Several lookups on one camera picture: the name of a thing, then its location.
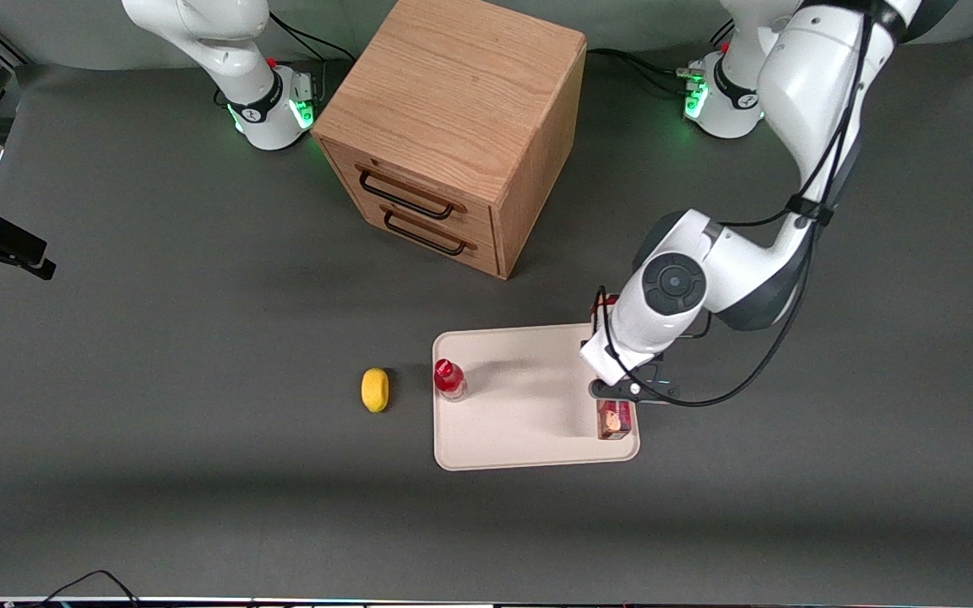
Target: green led light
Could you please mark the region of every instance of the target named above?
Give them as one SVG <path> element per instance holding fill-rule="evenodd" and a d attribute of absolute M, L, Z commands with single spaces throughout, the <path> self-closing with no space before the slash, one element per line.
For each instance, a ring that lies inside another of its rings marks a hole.
<path fill-rule="evenodd" d="M 239 116 L 235 115 L 235 111 L 231 109 L 231 104 L 227 105 L 228 114 L 231 114 L 231 120 L 235 121 L 235 130 L 242 133 L 242 124 L 239 124 Z"/>
<path fill-rule="evenodd" d="M 313 124 L 313 104 L 310 101 L 287 100 L 287 105 L 291 108 L 298 126 L 310 128 Z"/>
<path fill-rule="evenodd" d="M 700 111 L 704 109 L 704 100 L 708 99 L 708 85 L 701 84 L 700 88 L 690 93 L 690 100 L 686 103 L 686 115 L 692 119 L 700 116 Z"/>

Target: wooden cabinet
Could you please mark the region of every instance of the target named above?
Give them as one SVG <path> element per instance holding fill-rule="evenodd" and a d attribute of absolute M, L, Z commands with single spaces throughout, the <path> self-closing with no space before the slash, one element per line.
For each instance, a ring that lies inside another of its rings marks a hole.
<path fill-rule="evenodd" d="M 368 223 L 507 278 L 573 146 L 584 35 L 400 0 L 314 123 Z"/>

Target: black cable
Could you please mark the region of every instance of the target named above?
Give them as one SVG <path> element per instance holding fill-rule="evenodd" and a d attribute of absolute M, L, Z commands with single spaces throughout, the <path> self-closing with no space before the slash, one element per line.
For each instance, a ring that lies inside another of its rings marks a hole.
<path fill-rule="evenodd" d="M 641 57 L 637 57 L 632 53 L 627 53 L 625 51 L 619 51 L 618 49 L 592 49 L 588 51 L 592 55 L 606 55 L 607 57 L 617 57 L 619 59 L 624 59 L 626 62 L 634 62 L 634 64 L 648 70 L 648 72 L 663 74 L 663 76 L 675 76 L 675 70 L 668 69 L 665 67 L 660 67 L 652 62 L 646 61 Z"/>
<path fill-rule="evenodd" d="M 869 40 L 873 34 L 873 19 L 866 13 L 862 16 L 862 38 L 858 41 L 858 62 L 854 66 L 854 78 L 851 80 L 851 89 L 846 97 L 846 106 L 843 107 L 843 116 L 840 119 L 839 139 L 835 144 L 835 155 L 828 169 L 828 180 L 825 182 L 824 193 L 821 196 L 821 207 L 826 208 L 828 196 L 831 194 L 831 186 L 835 181 L 835 174 L 839 170 L 839 159 L 843 153 L 843 144 L 846 142 L 846 130 L 851 124 L 851 115 L 854 114 L 854 101 L 858 99 L 858 89 L 862 85 L 862 69 L 866 65 L 866 53 L 869 51 Z"/>
<path fill-rule="evenodd" d="M 292 27 L 289 24 L 286 24 L 285 22 L 283 22 L 283 20 L 281 20 L 280 17 L 275 16 L 275 14 L 273 12 L 271 12 L 271 11 L 269 11 L 269 18 L 272 19 L 280 27 L 282 27 L 283 30 L 285 30 L 287 32 L 287 34 L 304 35 L 306 38 L 309 38 L 310 40 L 313 40 L 314 42 L 320 42 L 320 43 L 322 43 L 322 45 L 331 46 L 331 47 L 333 47 L 333 49 L 336 49 L 337 51 L 340 51 L 341 53 L 344 53 L 345 55 L 347 55 L 347 57 L 349 59 L 351 59 L 352 62 L 354 62 L 356 60 L 355 55 L 352 55 L 351 52 L 349 52 L 343 46 L 333 45 L 332 42 L 329 42 L 328 40 L 325 40 L 325 39 L 322 39 L 322 38 L 317 38 L 316 35 L 310 35 L 307 32 L 302 31 L 302 30 L 295 30 L 294 27 Z"/>
<path fill-rule="evenodd" d="M 273 21 L 278 26 L 280 26 L 280 28 L 282 30 L 284 30 L 287 35 L 290 35 L 292 38 L 294 38 L 295 39 L 295 42 L 298 42 L 298 43 L 300 43 L 300 45 L 305 46 L 306 47 L 306 50 L 310 51 L 310 54 L 313 54 L 313 56 L 316 57 L 318 59 L 318 61 L 320 61 L 320 62 L 324 62 L 325 61 L 325 57 L 321 57 L 321 53 L 319 53 L 316 49 L 314 49 L 313 46 L 310 46 L 309 43 L 306 40 L 303 40 L 302 38 L 298 37 L 298 35 L 295 35 L 295 31 L 293 30 L 292 27 L 290 27 L 285 22 L 282 22 L 282 20 L 277 19 L 277 16 L 273 15 L 273 13 L 269 13 L 269 16 L 270 17 L 273 17 Z"/>
<path fill-rule="evenodd" d="M 729 22 L 723 24 L 723 27 L 719 28 L 719 31 L 715 32 L 715 35 L 711 37 L 708 43 L 712 46 L 718 47 L 732 31 L 734 31 L 734 19 L 731 19 Z"/>
<path fill-rule="evenodd" d="M 711 329 L 711 311 L 708 311 L 708 314 L 705 316 L 704 319 L 704 328 L 702 328 L 702 330 L 696 332 L 696 334 L 681 334 L 678 336 L 678 338 L 679 339 L 702 339 L 705 335 L 708 335 L 708 331 L 710 331 L 710 329 Z"/>
<path fill-rule="evenodd" d="M 646 69 L 649 70 L 649 72 L 664 74 L 664 76 L 666 76 L 666 74 L 670 74 L 671 76 L 673 76 L 673 74 L 675 73 L 673 73 L 671 70 L 661 68 L 659 66 L 656 66 L 655 64 L 651 64 L 651 62 L 646 62 L 644 59 L 640 57 L 636 57 L 636 55 L 632 53 L 626 53 L 625 51 L 619 51 L 617 49 L 592 49 L 588 51 L 588 53 L 597 54 L 597 55 L 606 55 L 607 57 L 614 57 L 617 59 L 621 59 L 621 61 L 625 62 L 627 66 L 632 67 L 634 72 L 636 72 L 641 78 L 644 78 L 644 80 L 648 82 L 648 84 L 655 86 L 660 91 L 663 91 L 664 93 L 667 93 L 669 95 L 674 95 L 674 96 L 680 95 L 680 93 L 677 90 L 669 88 L 669 86 L 664 85 L 659 81 L 656 81 L 654 78 L 644 73 L 644 70 Z"/>
<path fill-rule="evenodd" d="M 61 586 L 61 588 L 55 589 L 55 591 L 51 592 L 50 595 L 44 597 L 42 601 L 38 601 L 38 603 L 35 604 L 25 605 L 23 608 L 36 608 L 38 607 L 38 605 L 47 605 L 49 601 L 54 600 L 55 597 L 58 597 L 59 593 L 66 591 L 66 589 L 70 589 L 71 586 L 80 584 L 80 582 L 85 581 L 86 578 L 96 576 L 96 574 L 104 574 L 105 577 L 111 578 L 112 582 L 115 585 L 119 586 L 119 589 L 123 592 L 123 595 L 127 596 L 127 600 L 130 600 L 130 605 L 132 605 L 133 608 L 139 607 L 140 605 L 139 597 L 134 595 L 134 592 L 130 591 L 128 586 L 123 584 L 122 581 L 119 580 L 119 578 L 116 578 L 115 574 L 109 573 L 107 570 L 93 570 L 92 573 L 85 574 L 85 576 L 78 578 L 78 580 L 69 582 L 69 584 L 65 584 Z"/>
<path fill-rule="evenodd" d="M 708 39 L 708 45 L 715 46 L 715 40 L 717 40 L 720 35 L 730 34 L 731 27 L 733 26 L 734 19 L 728 19 L 726 23 L 722 24 L 719 29 L 715 31 L 715 34 L 711 35 L 711 38 Z"/>
<path fill-rule="evenodd" d="M 866 53 L 869 50 L 868 49 L 869 40 L 870 38 L 872 38 L 872 30 L 873 30 L 872 17 L 870 17 L 869 15 L 865 15 L 864 17 L 862 17 L 862 38 L 860 41 L 860 45 L 858 46 L 858 61 L 857 61 L 857 65 L 855 65 L 854 77 L 851 80 L 851 88 L 850 88 L 850 92 L 848 93 L 848 101 L 846 102 L 845 108 L 843 108 L 843 116 L 841 117 L 839 123 L 837 124 L 837 127 L 835 127 L 833 131 L 833 135 L 831 135 L 831 138 L 829 139 L 828 145 L 825 147 L 825 151 L 822 154 L 821 161 L 819 161 L 818 165 L 816 166 L 816 168 L 814 168 L 813 172 L 810 173 L 810 176 L 806 180 L 806 185 L 803 185 L 802 189 L 799 190 L 799 195 L 802 195 L 804 192 L 806 192 L 806 190 L 810 187 L 810 185 L 812 185 L 814 178 L 818 175 L 819 170 L 821 170 L 821 166 L 823 165 L 823 162 L 826 161 L 826 159 L 828 158 L 828 155 L 831 153 L 831 150 L 835 149 L 833 165 L 831 165 L 831 169 L 829 170 L 828 180 L 825 183 L 824 193 L 823 196 L 821 197 L 821 201 L 819 201 L 821 207 L 825 207 L 825 205 L 827 204 L 828 196 L 831 192 L 831 184 L 833 184 L 833 181 L 835 179 L 835 171 L 837 171 L 838 169 L 837 165 L 839 164 L 840 154 L 842 153 L 843 145 L 845 145 L 846 131 L 848 131 L 848 127 L 850 126 L 851 114 L 854 109 L 855 100 L 857 100 L 858 85 L 860 85 L 862 81 L 862 69 L 865 66 Z M 754 224 L 759 225 L 760 223 L 768 223 L 768 222 L 767 220 L 760 220 L 760 222 Z M 603 332 L 605 332 L 606 334 L 606 353 L 610 355 L 612 359 L 614 359 L 614 362 L 618 364 L 619 368 L 622 368 L 622 371 L 625 372 L 626 376 L 629 376 L 630 381 L 636 383 L 644 390 L 648 390 L 649 393 L 652 393 L 652 395 L 655 395 L 657 398 L 665 401 L 665 403 L 668 404 L 680 405 L 680 407 L 686 407 L 686 408 L 705 408 L 708 407 L 708 405 L 721 404 L 723 403 L 723 401 L 726 401 L 728 399 L 737 396 L 739 393 L 742 392 L 742 390 L 749 388 L 749 385 L 753 384 L 754 380 L 757 380 L 757 377 L 759 377 L 761 372 L 764 371 L 764 368 L 768 365 L 770 361 L 772 361 L 772 358 L 775 356 L 776 351 L 780 349 L 780 346 L 781 344 L 783 344 L 784 339 L 787 338 L 788 332 L 791 331 L 791 326 L 792 324 L 795 323 L 795 319 L 796 317 L 798 317 L 798 312 L 801 309 L 802 299 L 806 295 L 806 287 L 808 284 L 808 278 L 810 278 L 810 268 L 812 267 L 813 253 L 816 247 L 816 242 L 818 242 L 819 237 L 821 237 L 821 232 L 823 230 L 824 228 L 820 224 L 813 222 L 813 220 L 810 220 L 810 224 L 808 224 L 808 230 L 807 230 L 806 253 L 803 254 L 802 261 L 800 262 L 801 277 L 799 278 L 798 285 L 796 286 L 795 289 L 794 301 L 791 302 L 791 310 L 787 313 L 787 317 L 783 322 L 783 328 L 780 329 L 779 335 L 775 336 L 772 345 L 768 349 L 768 353 L 764 354 L 764 358 L 761 358 L 761 361 L 757 363 L 757 366 L 756 368 L 753 369 L 753 372 L 750 372 L 749 376 L 746 377 L 745 380 L 742 380 L 741 384 L 738 384 L 733 389 L 727 390 L 727 392 L 724 393 L 723 395 L 711 399 L 702 400 L 702 401 L 686 401 L 683 399 L 677 399 L 675 397 L 664 395 L 660 393 L 659 390 L 656 390 L 655 388 L 652 388 L 648 384 L 645 384 L 644 381 L 641 381 L 640 378 L 638 378 L 636 374 L 633 373 L 633 370 L 630 370 L 625 366 L 625 363 L 622 363 L 622 358 L 619 357 L 617 351 L 614 350 L 614 341 L 611 337 L 610 319 L 605 315 L 603 316 Z M 600 301 L 606 303 L 606 287 L 604 285 L 599 285 L 599 290 L 595 293 L 595 304 L 597 305 L 597 307 Z"/>
<path fill-rule="evenodd" d="M 719 224 L 720 226 L 727 226 L 731 228 L 749 228 L 753 226 L 764 226 L 764 224 L 771 224 L 772 222 L 775 222 L 779 218 L 783 218 L 784 215 L 787 215 L 786 209 L 781 210 L 779 213 L 776 213 L 776 215 L 769 215 L 768 218 L 765 218 L 763 220 L 756 220 L 756 222 L 717 222 L 717 224 Z"/>

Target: black metal handle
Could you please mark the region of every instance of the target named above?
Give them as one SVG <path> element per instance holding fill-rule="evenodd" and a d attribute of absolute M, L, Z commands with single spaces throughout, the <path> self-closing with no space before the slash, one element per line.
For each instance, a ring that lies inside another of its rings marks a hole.
<path fill-rule="evenodd" d="M 382 197 L 390 203 L 398 204 L 400 207 L 406 207 L 416 213 L 421 213 L 432 220 L 444 220 L 453 212 L 452 203 L 445 204 L 445 210 L 439 213 L 437 211 L 430 211 L 428 208 L 422 207 L 422 205 L 414 204 L 410 200 L 404 200 L 397 195 L 390 195 L 390 193 L 385 192 L 385 190 L 378 189 L 370 184 L 367 184 L 368 177 L 370 177 L 370 171 L 367 171 L 366 169 L 361 170 L 359 173 L 359 185 L 362 186 L 362 189 L 367 190 L 368 193 L 371 193 L 374 196 Z"/>
<path fill-rule="evenodd" d="M 460 253 L 464 251 L 464 247 L 468 246 L 468 243 L 463 242 L 462 240 L 462 242 L 460 242 L 459 247 L 456 247 L 456 249 L 448 249 L 448 247 L 440 246 L 436 242 L 433 242 L 430 239 L 422 238 L 421 236 L 418 236 L 415 232 L 409 232 L 403 230 L 403 228 L 401 228 L 400 226 L 394 226 L 393 223 L 389 222 L 389 220 L 391 219 L 393 219 L 393 212 L 386 211 L 385 212 L 386 228 L 389 228 L 393 232 L 397 232 L 398 235 L 405 236 L 412 239 L 413 242 L 422 243 L 422 245 L 428 246 L 430 247 L 430 249 L 435 250 L 439 253 L 444 253 L 445 255 L 453 255 L 453 257 L 456 257 L 456 255 L 460 255 Z"/>

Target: lemon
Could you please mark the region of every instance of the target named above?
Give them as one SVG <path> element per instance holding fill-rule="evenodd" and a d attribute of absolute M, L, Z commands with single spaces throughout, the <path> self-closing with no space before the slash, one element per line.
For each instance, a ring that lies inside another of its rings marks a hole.
<path fill-rule="evenodd" d="M 362 404 L 374 413 L 389 404 L 389 374 L 384 369 L 372 368 L 362 374 Z"/>

